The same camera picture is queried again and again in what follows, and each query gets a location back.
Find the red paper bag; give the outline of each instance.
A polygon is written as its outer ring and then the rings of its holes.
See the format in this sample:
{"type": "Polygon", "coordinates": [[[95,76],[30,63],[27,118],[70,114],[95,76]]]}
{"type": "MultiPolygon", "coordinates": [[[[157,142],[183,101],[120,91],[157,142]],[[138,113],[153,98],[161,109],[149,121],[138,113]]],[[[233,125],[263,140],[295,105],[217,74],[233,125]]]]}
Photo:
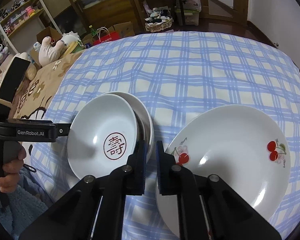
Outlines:
{"type": "Polygon", "coordinates": [[[108,42],[108,41],[116,41],[116,40],[119,40],[120,39],[120,36],[117,32],[109,32],[107,28],[100,28],[100,32],[98,33],[98,40],[96,40],[93,45],[98,45],[100,43],[105,43],[105,42],[108,42]],[[108,32],[108,35],[105,35],[103,37],[100,37],[100,32],[102,30],[106,30],[108,32]]]}

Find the checkered fabric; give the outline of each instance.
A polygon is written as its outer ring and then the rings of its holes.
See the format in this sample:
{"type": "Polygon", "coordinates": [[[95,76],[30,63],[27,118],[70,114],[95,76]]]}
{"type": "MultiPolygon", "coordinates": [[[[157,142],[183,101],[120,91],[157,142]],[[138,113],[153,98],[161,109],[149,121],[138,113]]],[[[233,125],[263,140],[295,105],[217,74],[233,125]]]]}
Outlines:
{"type": "MultiPolygon", "coordinates": [[[[284,239],[300,221],[300,73],[292,60],[265,44],[221,33],[143,34],[86,50],[65,75],[45,119],[71,122],[84,105],[109,91],[137,96],[167,146],[200,113],[226,104],[253,106],[271,116],[290,147],[291,176],[270,223],[284,239]]],[[[73,173],[66,138],[37,143],[36,180],[57,200],[73,173]]],[[[156,164],[146,167],[143,196],[127,197],[122,239],[177,239],[155,201],[156,164]]]]}

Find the human hand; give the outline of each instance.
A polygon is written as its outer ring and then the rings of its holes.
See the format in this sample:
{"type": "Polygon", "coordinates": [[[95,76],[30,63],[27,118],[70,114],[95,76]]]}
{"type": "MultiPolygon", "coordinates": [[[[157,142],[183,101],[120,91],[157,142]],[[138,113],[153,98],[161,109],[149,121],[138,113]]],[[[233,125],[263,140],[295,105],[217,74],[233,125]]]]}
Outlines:
{"type": "Polygon", "coordinates": [[[0,178],[0,191],[2,193],[12,193],[16,190],[19,182],[19,171],[23,166],[23,159],[26,157],[26,150],[22,149],[18,153],[18,158],[3,165],[2,169],[8,173],[0,178]]]}

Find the white bowl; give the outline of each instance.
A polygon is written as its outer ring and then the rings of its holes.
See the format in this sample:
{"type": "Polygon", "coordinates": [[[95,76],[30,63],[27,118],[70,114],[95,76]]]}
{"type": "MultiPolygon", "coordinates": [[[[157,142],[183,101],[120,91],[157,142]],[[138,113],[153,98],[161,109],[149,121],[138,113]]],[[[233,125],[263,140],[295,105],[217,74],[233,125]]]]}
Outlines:
{"type": "Polygon", "coordinates": [[[68,162],[74,174],[96,178],[127,163],[137,141],[133,109],[122,97],[103,94],[91,100],[73,120],[68,162]]]}
{"type": "Polygon", "coordinates": [[[146,106],[140,101],[139,98],[135,97],[130,93],[112,91],[112,92],[108,92],[107,94],[118,95],[123,99],[125,99],[129,103],[133,111],[135,112],[136,118],[142,121],[142,123],[139,125],[139,128],[140,130],[143,130],[146,135],[146,139],[145,139],[147,145],[146,162],[148,162],[154,147],[154,127],[153,127],[151,116],[146,106]]]}
{"type": "MultiPolygon", "coordinates": [[[[277,210],[290,178],[284,134],[271,117],[248,106],[222,106],[199,115],[166,152],[196,175],[219,175],[266,220],[277,210]],[[278,155],[268,150],[269,143],[278,155]]],[[[156,200],[164,222],[179,236],[177,197],[160,195],[157,185],[156,200]]]]}

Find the wooden floor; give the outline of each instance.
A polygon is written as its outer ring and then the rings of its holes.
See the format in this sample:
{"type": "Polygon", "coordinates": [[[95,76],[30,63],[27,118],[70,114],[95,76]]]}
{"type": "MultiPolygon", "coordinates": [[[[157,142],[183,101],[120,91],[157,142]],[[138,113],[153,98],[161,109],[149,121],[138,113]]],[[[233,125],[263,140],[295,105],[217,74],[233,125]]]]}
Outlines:
{"type": "Polygon", "coordinates": [[[199,25],[185,25],[179,26],[177,22],[174,22],[172,27],[167,30],[173,29],[174,31],[195,31],[195,32],[216,32],[216,33],[226,33],[232,34],[248,39],[252,39],[255,41],[260,41],[269,46],[273,46],[273,44],[265,37],[263,33],[256,30],[255,28],[251,28],[248,26],[243,26],[238,23],[221,21],[221,20],[213,20],[213,19],[199,19],[199,25]]]}

